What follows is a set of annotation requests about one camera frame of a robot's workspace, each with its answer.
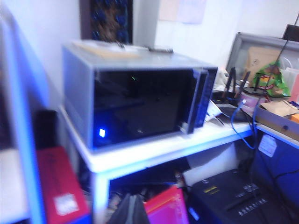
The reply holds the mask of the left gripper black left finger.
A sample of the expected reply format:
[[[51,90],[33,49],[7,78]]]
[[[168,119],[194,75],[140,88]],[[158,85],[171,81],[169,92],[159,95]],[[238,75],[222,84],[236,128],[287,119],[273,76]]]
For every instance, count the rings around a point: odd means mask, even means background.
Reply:
[[[109,224],[132,224],[134,214],[134,196],[126,194],[116,212],[108,221]]]

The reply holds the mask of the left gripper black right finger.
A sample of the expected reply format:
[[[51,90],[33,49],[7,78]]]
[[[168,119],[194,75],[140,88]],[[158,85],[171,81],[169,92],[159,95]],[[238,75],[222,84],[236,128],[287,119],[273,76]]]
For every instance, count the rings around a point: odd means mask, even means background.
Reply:
[[[148,215],[140,195],[134,195],[133,224],[150,224]]]

